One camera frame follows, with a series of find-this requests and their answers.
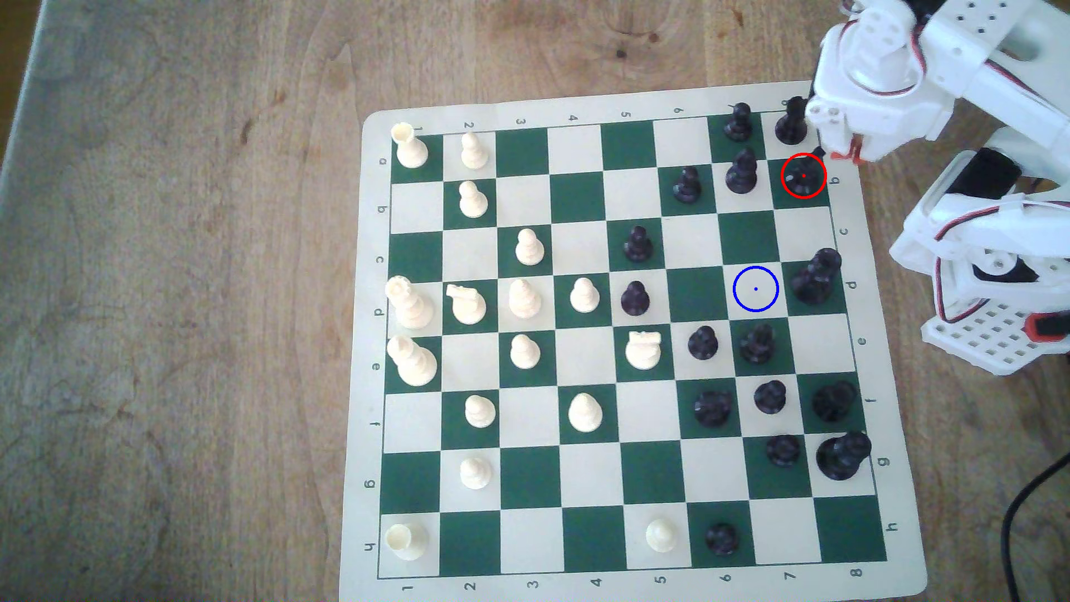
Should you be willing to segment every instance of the chess mat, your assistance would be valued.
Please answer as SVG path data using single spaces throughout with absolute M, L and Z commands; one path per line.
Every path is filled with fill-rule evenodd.
M 805 81 L 381 111 L 364 124 L 354 298 L 353 368 L 342 525 L 343 600 L 842 600 L 912 595 L 926 583 L 913 481 L 899 416 L 857 168 L 827 164 L 828 184 L 799 199 L 781 168 L 817 144 L 774 135 L 783 103 Z M 753 135 L 737 143 L 721 128 L 747 102 Z M 391 126 L 413 124 L 428 160 L 407 169 Z M 478 133 L 490 152 L 478 170 L 460 161 L 460 137 Z M 724 174 L 744 145 L 759 158 L 759 183 L 729 191 Z M 673 198 L 683 166 L 698 167 L 703 194 Z M 473 180 L 489 209 L 461 214 L 458 184 Z M 654 256 L 625 258 L 642 225 Z M 536 265 L 515 257 L 530 227 L 546 247 Z M 827 303 L 798 303 L 786 284 L 824 246 L 843 256 Z M 384 283 L 410 278 L 434 306 L 426 328 L 392 315 Z M 579 276 L 601 300 L 590 314 L 568 295 Z M 542 297 L 530 321 L 507 308 L 513 279 Z M 625 314 L 621 293 L 642 281 L 651 308 Z M 479 290 L 487 315 L 458 323 L 447 283 Z M 766 308 L 764 311 L 749 311 Z M 776 336 L 765 365 L 740 357 L 738 341 L 759 324 Z M 687 351 L 708 325 L 720 350 L 708 361 Z M 662 357 L 638 371 L 624 358 L 628 333 L 657 331 Z M 541 359 L 516 369 L 509 342 L 534 340 Z M 425 387 L 401 382 L 385 354 L 406 335 L 429 350 L 439 371 Z M 770 380 L 788 389 L 777 415 L 754 405 Z M 813 413 L 814 391 L 847 381 L 860 391 L 846 419 Z M 691 410 L 705 390 L 735 398 L 727 425 L 701 427 Z M 605 413 L 592 433 L 567 419 L 572 397 L 591 393 Z M 498 411 L 475 429 L 464 400 Z M 817 447 L 865 431 L 870 459 L 846 481 L 821 474 Z M 765 442 L 798 435 L 802 456 L 773 465 Z M 490 463 L 478 491 L 459 478 L 465 458 Z M 645 542 L 646 525 L 669 520 L 674 550 Z M 736 527 L 738 551 L 715 556 L 703 541 L 717 522 Z M 396 523 L 430 536 L 426 554 L 398 559 L 382 545 Z

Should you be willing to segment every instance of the blue circle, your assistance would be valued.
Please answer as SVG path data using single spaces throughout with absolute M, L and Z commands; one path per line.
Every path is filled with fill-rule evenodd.
M 746 274 L 747 272 L 749 272 L 751 269 L 762 269 L 763 272 L 769 274 L 769 277 L 773 278 L 773 283 L 776 284 L 776 287 L 777 287 L 777 290 L 773 293 L 773 300 L 769 300 L 769 305 L 766 306 L 766 307 L 764 307 L 764 308 L 762 308 L 761 310 L 754 310 L 753 308 L 748 308 L 748 307 L 744 306 L 743 305 L 743 300 L 739 300 L 739 294 L 736 293 L 736 284 L 739 283 L 739 276 Z M 747 310 L 748 312 L 752 312 L 752 313 L 758 314 L 760 312 L 764 312 L 764 311 L 768 310 L 769 308 L 773 307 L 774 304 L 777 303 L 777 298 L 780 297 L 780 280 L 777 279 L 777 276 L 773 275 L 773 272 L 770 272 L 768 267 L 763 267 L 761 265 L 751 265 L 751 266 L 749 266 L 749 267 L 747 267 L 745 269 L 742 269 L 738 274 L 736 274 L 736 278 L 734 280 L 732 280 L 732 296 L 735 297 L 736 304 L 738 304 L 740 308 L 743 308 L 744 310 Z

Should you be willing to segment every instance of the black cable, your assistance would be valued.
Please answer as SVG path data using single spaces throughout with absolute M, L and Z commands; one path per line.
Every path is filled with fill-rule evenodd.
M 1055 464 L 1049 466 L 1043 473 L 1037 475 L 1035 479 L 1029 481 L 1029 484 L 1022 488 L 1022 491 L 1014 496 L 1014 500 L 1010 503 L 1007 507 L 1007 514 L 1004 515 L 1003 529 L 999 531 L 999 557 L 1003 560 L 1004 575 L 1007 577 L 1007 590 L 1010 592 L 1011 602 L 1021 602 L 1018 597 L 1018 582 L 1014 581 L 1014 568 L 1011 567 L 1010 560 L 1010 524 L 1014 520 L 1014 513 L 1025 501 L 1025 498 L 1029 497 L 1033 492 L 1037 491 L 1037 488 L 1044 484 L 1044 481 L 1051 478 L 1052 475 L 1058 473 L 1060 469 L 1066 468 L 1070 464 L 1070 452 L 1068 452 L 1063 458 L 1055 461 Z

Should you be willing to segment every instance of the black chess piece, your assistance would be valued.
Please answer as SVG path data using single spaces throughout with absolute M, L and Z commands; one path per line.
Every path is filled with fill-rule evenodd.
M 717 556 L 731 556 L 739 550 L 739 536 L 728 523 L 710 525 L 706 529 L 706 547 Z
M 842 437 L 832 437 L 817 448 L 817 468 L 834 481 L 844 481 L 858 473 L 862 461 L 873 451 L 873 444 L 865 433 L 850 431 Z
M 825 422 L 839 422 L 851 413 L 857 398 L 858 390 L 854 385 L 838 381 L 817 389 L 810 403 L 817 418 Z
M 773 133 L 785 144 L 795 145 L 806 138 L 806 98 L 792 96 L 783 117 L 777 120 Z
M 628 282 L 628 288 L 621 294 L 621 309 L 629 317 L 641 317 L 651 309 L 651 295 L 646 287 L 639 280 Z
M 754 126 L 750 123 L 750 105 L 736 103 L 732 107 L 732 117 L 724 123 L 724 135 L 733 142 L 746 142 Z
M 654 241 L 646 236 L 646 228 L 642 226 L 631 228 L 628 240 L 624 243 L 624 254 L 637 263 L 654 254 Z
M 840 272 L 843 258 L 835 248 L 822 248 L 810 262 L 792 276 L 795 297 L 807 306 L 820 306 L 832 294 L 832 278 Z
M 765 383 L 754 391 L 754 405 L 763 414 L 777 414 L 788 402 L 788 388 L 779 381 Z
M 694 167 L 685 167 L 679 174 L 679 180 L 672 185 L 672 195 L 676 200 L 691 204 L 702 196 L 702 184 L 699 182 L 699 170 Z
M 732 393 L 703 391 L 694 400 L 694 419 L 706 429 L 724 427 L 732 414 Z
M 708 326 L 700 326 L 687 340 L 687 351 L 697 360 L 708 360 L 717 354 L 717 334 Z
M 765 442 L 765 456 L 777 466 L 793 466 L 798 462 L 802 446 L 795 435 L 776 435 Z
M 724 184 L 736 194 L 747 194 L 754 189 L 758 184 L 758 158 L 750 146 L 739 151 L 732 159 L 732 167 L 724 174 Z
M 773 341 L 773 327 L 767 324 L 755 326 L 739 342 L 739 355 L 752 365 L 764 365 L 773 358 L 776 345 Z

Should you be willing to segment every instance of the wood grain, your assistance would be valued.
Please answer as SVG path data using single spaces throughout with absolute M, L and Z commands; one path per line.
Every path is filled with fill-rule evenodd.
M 362 120 L 381 108 L 808 78 L 825 0 L 51 0 L 0 182 L 0 598 L 337 596 Z M 1070 375 L 922 344 L 886 249 L 996 126 L 863 169 L 928 553 L 1005 600 L 999 520 L 1070 448 Z M 1070 599 L 1070 477 L 1014 529 Z

